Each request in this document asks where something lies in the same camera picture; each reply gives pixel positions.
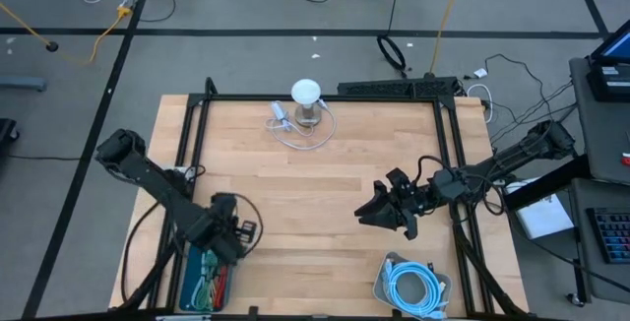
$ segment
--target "yellow cable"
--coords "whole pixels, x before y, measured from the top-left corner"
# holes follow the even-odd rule
[[[0,9],[2,9],[4,12],[6,12],[7,15],[11,16],[11,18],[16,20],[20,25],[22,25],[22,27],[24,27],[27,31],[29,31],[37,39],[41,40],[41,42],[46,44],[46,46],[49,46],[51,44],[50,40],[48,40],[45,37],[39,35],[39,33],[37,33],[34,29],[29,27],[29,25],[27,25],[26,22],[22,21],[22,19],[20,17],[18,17],[18,15],[14,14],[2,2],[0,2]],[[77,59],[77,58],[75,58],[72,55],[68,55],[68,54],[64,53],[63,51],[59,51],[59,55],[61,55],[61,57],[64,58],[65,60],[67,60],[67,61],[78,63],[80,65],[90,65],[90,64],[92,64],[95,61],[95,59],[96,59],[96,52],[98,51],[98,46],[100,45],[100,41],[106,35],[108,35],[113,29],[115,29],[120,24],[122,19],[124,19],[125,17],[127,17],[129,15],[131,15],[131,9],[126,8],[126,7],[122,7],[122,6],[118,7],[118,17],[116,18],[116,21],[107,29],[107,31],[103,32],[101,35],[98,36],[98,38],[94,42],[94,47],[92,49],[92,55],[90,56],[90,58],[88,60]]]
[[[446,11],[444,12],[444,17],[442,18],[442,24],[440,25],[440,31],[437,33],[437,37],[435,38],[435,49],[433,49],[433,59],[431,60],[431,67],[429,68],[429,73],[433,73],[433,68],[435,67],[435,62],[437,61],[437,56],[440,52],[440,39],[442,37],[442,31],[446,28],[446,21],[449,19],[449,14],[451,13],[451,8],[453,8],[453,4],[455,0],[449,0],[448,5],[446,6]]]

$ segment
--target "black metal frame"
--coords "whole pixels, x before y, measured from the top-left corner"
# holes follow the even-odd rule
[[[462,143],[462,137],[460,133],[460,126],[457,117],[457,110],[455,106],[455,100],[453,96],[416,96],[415,94],[410,94],[409,96],[342,96],[342,95],[333,95],[333,96],[322,96],[323,100],[327,102],[335,102],[335,101],[364,101],[364,102],[422,102],[422,103],[431,103],[433,106],[433,113],[435,115],[435,125],[437,132],[437,140],[440,149],[440,156],[444,163],[450,165],[452,164],[449,157],[448,151],[448,142],[446,139],[446,133],[444,129],[444,120],[442,115],[442,108],[446,108],[449,115],[449,123],[451,126],[451,131],[453,135],[453,142],[455,148],[455,156],[457,159],[458,165],[466,164],[466,158],[464,155],[464,145]],[[203,147],[204,135],[206,132],[206,124],[208,120],[208,115],[210,111],[210,104],[212,101],[216,100],[261,100],[261,101],[271,101],[271,100],[292,100],[289,95],[220,95],[217,92],[217,88],[210,78],[206,80],[206,90],[203,94],[190,94],[188,97],[188,101],[186,104],[186,112],[184,114],[184,122],[182,126],[181,136],[179,140],[179,147],[177,149],[177,157],[175,159],[175,165],[184,165],[184,156],[186,153],[186,149],[188,147],[188,142],[191,135],[191,127],[193,122],[193,113],[198,106],[201,107],[201,113],[199,117],[199,122],[197,125],[197,133],[193,147],[192,160],[190,165],[199,164],[201,150]],[[481,246],[481,237],[478,229],[478,222],[476,219],[476,215],[472,208],[468,208],[466,214],[470,216],[469,218],[469,232],[470,238],[472,242],[472,246],[474,250],[477,252],[479,258],[483,260],[483,251]],[[158,251],[157,255],[161,253],[165,247],[166,243],[170,239],[170,235],[172,233],[172,228],[169,225],[168,217],[165,217],[164,223],[162,225],[161,234],[159,237]],[[485,316],[494,317],[497,316],[494,312],[494,306],[492,302],[492,297],[490,295],[489,290],[484,284],[483,280],[479,279],[479,288],[481,291],[481,298],[483,302],[483,312],[478,312],[475,310],[474,299],[473,299],[473,287],[471,284],[471,275],[468,267],[468,261],[464,254],[464,252],[457,246],[457,259],[458,259],[458,267],[460,272],[460,280],[462,285],[462,292],[464,297],[465,309],[468,317],[476,317]],[[176,255],[174,258],[174,263],[172,265],[172,273],[169,281],[166,306],[163,310],[168,310],[170,313],[174,312],[176,305],[176,297],[179,288],[179,279],[182,268],[182,257]],[[158,302],[158,291],[159,291],[159,282],[156,283],[154,288],[149,294],[149,308],[157,307]],[[311,315],[304,316],[282,316],[280,318],[286,320],[301,320],[301,319],[311,319]],[[248,315],[223,315],[217,314],[213,315],[213,319],[216,320],[235,320],[235,319],[247,319],[247,320],[255,320],[255,319],[264,319],[266,316],[258,315],[258,308],[256,306],[251,306]],[[387,318],[383,317],[329,317],[329,319],[344,319],[344,320],[383,320]],[[391,317],[392,320],[400,320],[404,319],[400,312],[397,310],[393,310],[393,314]]]

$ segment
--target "gray bin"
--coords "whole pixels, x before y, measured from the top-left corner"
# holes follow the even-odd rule
[[[388,254],[386,254],[385,258],[383,258],[383,263],[381,263],[381,268],[378,270],[378,274],[376,275],[376,281],[374,281],[374,288],[372,289],[372,292],[374,293],[374,297],[376,297],[377,299],[381,300],[382,302],[385,302],[386,304],[394,308],[398,308],[396,307],[395,304],[393,304],[387,298],[387,295],[385,294],[385,291],[383,290],[383,280],[381,279],[381,273],[384,272],[385,261],[388,259],[391,259],[394,262],[394,265],[398,263],[410,261],[408,259],[401,257],[396,252],[389,252]],[[448,301],[451,297],[451,288],[453,286],[453,283],[451,282],[451,278],[449,278],[449,276],[447,275],[443,275],[439,273],[435,273],[435,277],[437,278],[439,282],[442,282],[445,284],[444,291],[442,292],[442,302]],[[419,302],[420,300],[422,300],[422,298],[426,294],[424,285],[422,283],[417,283],[416,276],[400,277],[398,279],[398,292],[401,295],[401,297],[408,302]],[[448,304],[440,307],[439,308],[440,311],[446,310],[447,306]]]

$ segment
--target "light bulb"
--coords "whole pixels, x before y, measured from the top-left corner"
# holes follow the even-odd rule
[[[299,106],[295,109],[295,121],[305,127],[312,127],[322,120],[322,110],[313,105],[319,99],[322,89],[309,79],[296,82],[291,88],[291,97]]]

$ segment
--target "white light bulb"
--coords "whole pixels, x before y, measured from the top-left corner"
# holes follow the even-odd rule
[[[291,97],[293,100],[302,105],[309,106],[313,104],[319,96],[322,94],[322,89],[319,85],[309,79],[303,79],[296,82],[291,88]]]

